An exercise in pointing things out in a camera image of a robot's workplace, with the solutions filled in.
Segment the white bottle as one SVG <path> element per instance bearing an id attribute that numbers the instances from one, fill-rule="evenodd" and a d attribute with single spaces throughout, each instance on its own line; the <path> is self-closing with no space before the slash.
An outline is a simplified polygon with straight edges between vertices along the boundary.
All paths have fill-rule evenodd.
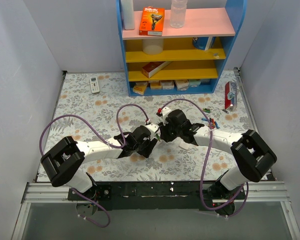
<path id="1" fill-rule="evenodd" d="M 121 0 L 122 15 L 123 15 L 123 26 L 125 30 L 134 30 L 134 7 L 133 0 Z"/>

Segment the blue shelf unit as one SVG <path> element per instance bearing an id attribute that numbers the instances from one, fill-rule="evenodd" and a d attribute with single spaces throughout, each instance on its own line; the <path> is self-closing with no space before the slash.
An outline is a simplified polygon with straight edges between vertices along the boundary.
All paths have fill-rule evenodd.
<path id="1" fill-rule="evenodd" d="M 147 88 L 146 96 L 175 94 L 212 94 L 224 70 L 235 40 L 244 22 L 247 1 L 230 0 L 224 7 L 196 8 L 186 11 L 185 26 L 172 28 L 169 25 L 170 11 L 165 11 L 162 36 L 139 35 L 139 29 L 125 30 L 120 1 L 116 1 L 118 35 L 121 44 L 123 66 L 128 95 L 136 97 L 132 89 L 136 82 L 169 80 L 205 80 L 198 87 L 185 91 L 174 89 Z M 216 37 L 209 50 L 196 49 L 194 37 Z M 164 39 L 160 54 L 148 55 L 142 50 L 144 39 Z M 171 63 L 151 78 L 145 77 L 142 67 L 150 62 L 171 61 Z"/>

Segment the aluminium frame rail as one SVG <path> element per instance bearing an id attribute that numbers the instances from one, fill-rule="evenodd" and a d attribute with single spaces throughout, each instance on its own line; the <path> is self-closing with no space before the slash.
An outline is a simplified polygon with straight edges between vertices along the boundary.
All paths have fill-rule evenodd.
<path id="1" fill-rule="evenodd" d="M 68 203 L 68 186 L 53 187 L 50 183 L 28 183 L 22 203 Z"/>

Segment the white translucent cup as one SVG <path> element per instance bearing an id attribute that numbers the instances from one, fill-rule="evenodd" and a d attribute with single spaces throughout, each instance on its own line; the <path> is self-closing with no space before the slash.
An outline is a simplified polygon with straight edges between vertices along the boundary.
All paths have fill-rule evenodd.
<path id="1" fill-rule="evenodd" d="M 143 39 L 142 50 L 147 55 L 157 55 L 163 51 L 164 39 Z"/>

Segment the white air conditioner remote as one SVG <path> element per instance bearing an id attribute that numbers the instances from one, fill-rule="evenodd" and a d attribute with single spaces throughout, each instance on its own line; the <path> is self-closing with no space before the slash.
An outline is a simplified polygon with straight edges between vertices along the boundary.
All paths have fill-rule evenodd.
<path id="1" fill-rule="evenodd" d="M 98 83 L 98 79 L 96 77 L 90 78 L 90 88 L 91 88 L 91 92 L 93 94 L 100 93 L 99 83 Z"/>

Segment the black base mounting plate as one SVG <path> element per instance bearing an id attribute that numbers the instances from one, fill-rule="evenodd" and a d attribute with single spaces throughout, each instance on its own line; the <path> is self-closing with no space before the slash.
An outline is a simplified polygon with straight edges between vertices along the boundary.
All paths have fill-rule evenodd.
<path id="1" fill-rule="evenodd" d="M 200 200 L 199 181 L 110 181 L 98 182 L 83 195 L 106 210 L 205 211 Z"/>

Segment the orange razor box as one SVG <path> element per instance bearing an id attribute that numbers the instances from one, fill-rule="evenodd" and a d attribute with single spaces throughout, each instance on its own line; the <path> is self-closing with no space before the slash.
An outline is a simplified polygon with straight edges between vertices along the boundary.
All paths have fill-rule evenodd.
<path id="1" fill-rule="evenodd" d="M 139 25 L 141 36 L 162 36 L 164 28 L 165 9 L 157 7 L 144 7 Z"/>

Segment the tissue pack green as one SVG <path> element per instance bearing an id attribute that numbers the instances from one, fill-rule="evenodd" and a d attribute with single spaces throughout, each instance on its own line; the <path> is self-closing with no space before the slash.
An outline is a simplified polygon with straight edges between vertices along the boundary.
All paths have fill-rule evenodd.
<path id="1" fill-rule="evenodd" d="M 190 79 L 190 80 L 188 80 L 188 82 L 189 82 L 189 87 L 191 87 L 191 88 L 196 88 L 196 87 L 198 87 L 200 84 L 201 84 L 201 80 L 200 79 Z"/>

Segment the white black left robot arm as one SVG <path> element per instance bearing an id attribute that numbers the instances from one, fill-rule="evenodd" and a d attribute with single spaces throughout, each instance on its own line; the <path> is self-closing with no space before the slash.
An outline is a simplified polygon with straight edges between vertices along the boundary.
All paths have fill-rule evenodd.
<path id="1" fill-rule="evenodd" d="M 80 170 L 82 164 L 104 159 L 120 159 L 134 153 L 148 158 L 157 143 L 157 124 L 137 127 L 126 136 L 117 135 L 109 143 L 101 141 L 75 141 L 64 137 L 41 158 L 41 164 L 53 187 L 70 186 L 86 200 L 96 195 L 91 177 Z"/>

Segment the yellow red small box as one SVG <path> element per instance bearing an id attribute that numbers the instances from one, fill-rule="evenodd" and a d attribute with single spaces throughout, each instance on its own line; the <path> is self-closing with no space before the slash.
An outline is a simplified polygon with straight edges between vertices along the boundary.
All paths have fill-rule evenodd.
<path id="1" fill-rule="evenodd" d="M 135 94 L 143 96 L 145 94 L 145 92 L 146 92 L 147 86 L 148 86 L 148 82 L 147 81 L 146 82 L 145 81 L 142 81 L 142 82 L 138 81 L 138 82 L 135 83 L 132 91 Z"/>

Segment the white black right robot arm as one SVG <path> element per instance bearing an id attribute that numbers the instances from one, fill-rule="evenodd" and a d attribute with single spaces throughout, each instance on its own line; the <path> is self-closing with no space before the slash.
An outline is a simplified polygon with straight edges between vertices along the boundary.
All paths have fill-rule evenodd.
<path id="1" fill-rule="evenodd" d="M 160 138 L 172 142 L 181 138 L 185 143 L 195 146 L 211 146 L 230 153 L 237 163 L 226 171 L 203 193 L 211 197 L 229 198 L 245 182 L 259 182 L 277 162 L 277 156 L 254 130 L 245 133 L 229 133 L 210 130 L 201 123 L 191 123 L 182 110 L 160 109 Z"/>

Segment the white battery cover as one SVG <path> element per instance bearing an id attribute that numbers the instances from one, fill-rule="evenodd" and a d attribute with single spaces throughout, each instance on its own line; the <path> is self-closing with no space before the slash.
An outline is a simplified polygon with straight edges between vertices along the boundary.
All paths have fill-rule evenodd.
<path id="1" fill-rule="evenodd" d="M 180 142 L 180 144 L 179 144 L 179 148 L 186 150 L 186 151 L 189 149 L 189 147 L 190 147 L 190 145 L 184 141 Z"/>

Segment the red toothpaste box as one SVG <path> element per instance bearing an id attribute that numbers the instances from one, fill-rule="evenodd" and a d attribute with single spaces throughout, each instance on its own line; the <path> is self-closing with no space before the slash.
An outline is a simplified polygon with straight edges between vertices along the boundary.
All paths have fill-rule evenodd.
<path id="1" fill-rule="evenodd" d="M 237 84 L 230 81 L 225 85 L 225 109 L 234 111 L 237 108 Z"/>

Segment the clear plastic bottle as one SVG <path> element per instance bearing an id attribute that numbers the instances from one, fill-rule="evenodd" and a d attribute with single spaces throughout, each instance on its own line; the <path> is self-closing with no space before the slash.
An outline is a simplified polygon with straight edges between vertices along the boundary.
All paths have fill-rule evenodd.
<path id="1" fill-rule="evenodd" d="M 170 12 L 170 26 L 173 28 L 182 28 L 185 24 L 185 15 L 187 9 L 187 0 L 172 0 Z"/>

